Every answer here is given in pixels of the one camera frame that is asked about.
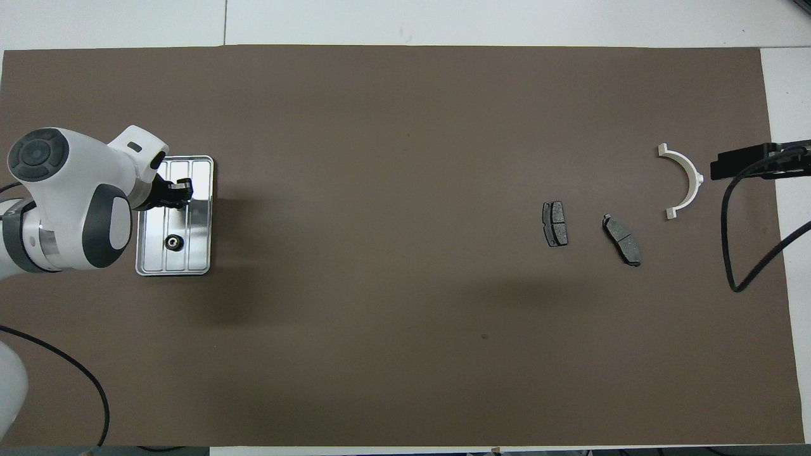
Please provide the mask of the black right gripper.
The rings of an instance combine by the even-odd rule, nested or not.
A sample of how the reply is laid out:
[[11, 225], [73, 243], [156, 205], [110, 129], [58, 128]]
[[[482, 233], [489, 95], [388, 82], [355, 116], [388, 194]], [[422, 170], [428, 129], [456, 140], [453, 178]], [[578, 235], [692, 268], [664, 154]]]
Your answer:
[[[802, 154], [781, 158], [767, 167], [750, 165], [786, 150], [799, 149]], [[810, 176], [810, 139], [791, 142], [768, 142], [719, 153], [716, 167], [710, 170], [712, 180], [748, 179], [763, 174], [765, 180], [805, 178]]]

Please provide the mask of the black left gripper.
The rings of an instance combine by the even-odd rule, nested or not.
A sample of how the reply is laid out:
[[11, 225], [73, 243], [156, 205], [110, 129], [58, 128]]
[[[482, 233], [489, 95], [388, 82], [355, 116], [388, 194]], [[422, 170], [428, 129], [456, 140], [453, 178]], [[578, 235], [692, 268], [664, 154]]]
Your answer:
[[188, 206], [192, 196], [193, 185], [190, 178], [171, 182], [163, 179], [160, 174], [155, 174], [149, 184], [136, 179], [130, 192], [130, 208], [137, 212], [165, 206], [171, 210], [182, 210]]

